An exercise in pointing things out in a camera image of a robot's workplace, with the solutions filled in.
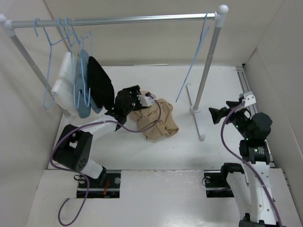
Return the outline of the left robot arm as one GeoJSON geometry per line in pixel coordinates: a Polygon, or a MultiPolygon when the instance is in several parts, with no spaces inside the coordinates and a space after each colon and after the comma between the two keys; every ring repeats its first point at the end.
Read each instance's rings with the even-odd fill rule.
{"type": "Polygon", "coordinates": [[[98,120],[79,130],[72,124],[66,125],[51,155],[52,165],[57,162],[69,171],[86,175],[94,187],[103,186],[107,170],[90,159],[92,142],[122,128],[129,113],[142,107],[140,95],[139,85],[124,88],[117,93],[113,106],[98,120]]]}

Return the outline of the blue shirt on hanger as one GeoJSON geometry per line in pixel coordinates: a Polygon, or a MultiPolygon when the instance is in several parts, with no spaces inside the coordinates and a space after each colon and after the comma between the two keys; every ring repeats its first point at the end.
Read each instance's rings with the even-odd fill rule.
{"type": "Polygon", "coordinates": [[[75,102],[79,117],[82,119],[89,117],[91,110],[98,114],[103,109],[103,106],[100,108],[97,107],[89,91],[88,62],[88,52],[84,49],[81,49],[78,57],[78,66],[76,71],[77,79],[75,84],[75,102]]]}

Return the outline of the light blue wire hanger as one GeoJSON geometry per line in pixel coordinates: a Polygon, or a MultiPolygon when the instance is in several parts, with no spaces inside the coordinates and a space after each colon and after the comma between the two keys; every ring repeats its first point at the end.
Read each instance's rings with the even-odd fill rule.
{"type": "Polygon", "coordinates": [[[181,93],[182,93],[182,90],[183,90],[183,88],[184,88],[184,86],[185,86],[185,84],[186,84],[186,82],[187,82],[187,79],[188,79],[189,74],[190,74],[190,72],[191,72],[191,70],[192,70],[192,67],[194,66],[194,64],[195,64],[195,62],[196,62],[196,60],[197,60],[197,57],[198,57],[199,52],[200,52],[200,50],[201,50],[201,47],[202,47],[202,45],[203,45],[204,39],[205,39],[205,37],[206,37],[207,34],[208,34],[209,26],[205,26],[205,25],[206,25],[206,20],[207,20],[207,18],[208,18],[208,14],[209,14],[209,13],[208,13],[208,11],[207,11],[207,12],[205,13],[205,17],[204,17],[204,21],[203,21],[201,33],[200,33],[200,36],[199,36],[199,42],[198,42],[198,45],[197,45],[197,48],[196,48],[196,52],[195,52],[195,54],[194,54],[194,57],[193,57],[193,59],[192,59],[192,61],[191,61],[190,66],[189,66],[189,68],[188,68],[187,74],[186,74],[186,76],[185,76],[185,78],[184,78],[184,80],[183,80],[183,83],[182,83],[181,88],[180,88],[180,90],[179,90],[179,92],[178,92],[178,95],[177,95],[177,97],[176,97],[175,102],[177,102],[177,101],[179,100],[179,97],[180,97],[180,95],[181,95],[181,93]]]}

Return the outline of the black shirt on hanger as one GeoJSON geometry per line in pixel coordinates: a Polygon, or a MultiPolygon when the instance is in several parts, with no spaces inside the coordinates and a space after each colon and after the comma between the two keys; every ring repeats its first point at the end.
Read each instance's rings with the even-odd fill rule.
{"type": "Polygon", "coordinates": [[[111,79],[106,74],[99,62],[89,57],[87,68],[88,87],[90,95],[98,108],[109,110],[114,105],[115,92],[111,79]]]}

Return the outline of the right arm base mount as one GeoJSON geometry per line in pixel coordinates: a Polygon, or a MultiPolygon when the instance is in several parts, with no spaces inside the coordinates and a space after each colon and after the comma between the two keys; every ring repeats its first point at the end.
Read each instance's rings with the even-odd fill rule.
{"type": "Polygon", "coordinates": [[[204,170],[202,185],[207,198],[232,198],[233,192],[220,170],[204,170]]]}

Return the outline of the white shirt on hanger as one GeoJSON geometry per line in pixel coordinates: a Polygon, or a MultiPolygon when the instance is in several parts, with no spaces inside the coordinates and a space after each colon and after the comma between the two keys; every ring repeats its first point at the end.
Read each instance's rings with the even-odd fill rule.
{"type": "Polygon", "coordinates": [[[66,52],[52,88],[55,102],[71,116],[76,116],[78,110],[74,104],[74,85],[77,80],[78,58],[66,52]]]}

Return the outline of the empty light blue hanger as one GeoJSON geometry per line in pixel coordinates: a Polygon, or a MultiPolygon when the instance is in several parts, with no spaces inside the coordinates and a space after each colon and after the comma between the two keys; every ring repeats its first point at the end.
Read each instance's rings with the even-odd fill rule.
{"type": "Polygon", "coordinates": [[[54,97],[55,97],[55,94],[52,93],[52,89],[49,84],[52,59],[53,59],[53,47],[55,45],[63,42],[64,40],[66,40],[66,37],[61,35],[61,38],[59,40],[53,42],[45,27],[43,27],[43,32],[44,32],[47,42],[49,44],[49,59],[48,59],[48,67],[47,67],[47,74],[46,74],[46,88],[45,88],[45,93],[44,93],[44,97],[43,97],[43,107],[44,107],[44,109],[48,110],[51,107],[51,105],[54,101],[54,97]]]}

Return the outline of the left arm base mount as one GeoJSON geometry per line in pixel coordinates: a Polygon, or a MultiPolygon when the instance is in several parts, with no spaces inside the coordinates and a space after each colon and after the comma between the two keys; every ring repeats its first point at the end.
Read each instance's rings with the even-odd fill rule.
{"type": "MultiPolygon", "coordinates": [[[[84,198],[87,191],[87,181],[81,175],[75,175],[78,182],[76,198],[84,198]]],[[[101,179],[88,176],[89,192],[87,198],[116,199],[120,198],[121,171],[109,170],[101,179]]]]}

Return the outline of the metal clothes rack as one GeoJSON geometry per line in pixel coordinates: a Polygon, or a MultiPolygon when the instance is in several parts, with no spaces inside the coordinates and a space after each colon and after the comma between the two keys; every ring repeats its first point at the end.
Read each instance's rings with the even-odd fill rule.
{"type": "Polygon", "coordinates": [[[197,98],[202,97],[206,78],[212,63],[212,54],[214,53],[220,30],[224,25],[226,15],[229,11],[227,5],[220,5],[219,9],[214,13],[201,13],[201,14],[179,14],[179,15],[159,15],[159,16],[135,16],[135,17],[110,17],[110,18],[82,18],[82,19],[67,19],[66,21],[58,20],[39,20],[34,21],[12,21],[8,20],[5,15],[0,15],[0,27],[10,37],[11,41],[17,47],[24,59],[27,61],[33,72],[36,74],[40,82],[45,87],[47,93],[51,93],[51,86],[48,79],[42,74],[28,51],[21,43],[16,35],[16,28],[33,28],[36,30],[38,27],[57,27],[62,26],[94,26],[94,25],[110,25],[110,24],[130,24],[130,23],[148,23],[148,22],[162,22],[162,21],[188,21],[188,20],[213,20],[215,21],[215,29],[213,32],[209,53],[206,58],[205,70],[201,78],[200,87],[197,93],[197,98]]]}

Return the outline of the beige t shirt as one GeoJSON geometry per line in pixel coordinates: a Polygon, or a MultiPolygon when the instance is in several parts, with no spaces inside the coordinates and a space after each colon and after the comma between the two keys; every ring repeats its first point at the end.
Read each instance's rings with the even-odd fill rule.
{"type": "Polygon", "coordinates": [[[157,99],[152,106],[132,111],[129,117],[138,125],[147,140],[157,141],[178,133],[179,127],[172,116],[173,105],[163,98],[157,99]]]}

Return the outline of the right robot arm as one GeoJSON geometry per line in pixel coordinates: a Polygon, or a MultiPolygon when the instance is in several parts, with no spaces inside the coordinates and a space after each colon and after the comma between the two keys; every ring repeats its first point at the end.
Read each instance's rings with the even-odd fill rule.
{"type": "Polygon", "coordinates": [[[223,119],[220,137],[226,150],[240,163],[224,163],[219,181],[229,186],[235,198],[240,227],[281,227],[283,222],[272,197],[269,179],[270,155],[266,143],[272,120],[265,113],[251,114],[244,101],[227,102],[221,109],[209,108],[214,124],[223,119]],[[243,139],[239,154],[234,153],[224,140],[224,129],[232,124],[243,139]]]}

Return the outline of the aluminium rail on table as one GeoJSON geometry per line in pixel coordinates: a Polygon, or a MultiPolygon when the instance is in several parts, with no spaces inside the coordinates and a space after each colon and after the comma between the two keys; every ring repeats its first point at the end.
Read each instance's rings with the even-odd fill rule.
{"type": "MultiPolygon", "coordinates": [[[[245,74],[245,71],[244,71],[244,67],[243,66],[236,66],[235,68],[236,68],[236,72],[237,72],[238,77],[239,77],[239,81],[240,81],[243,93],[247,93],[247,92],[251,91],[248,80],[247,80],[247,77],[246,77],[246,74],[245,74]]],[[[248,109],[249,109],[249,111],[251,112],[252,115],[258,113],[258,110],[257,110],[255,104],[249,106],[248,109]]],[[[270,168],[276,168],[276,165],[274,163],[272,154],[270,152],[267,140],[265,140],[265,143],[266,143],[268,151],[269,151],[269,157],[270,157],[270,164],[269,165],[270,165],[270,168]]]]}

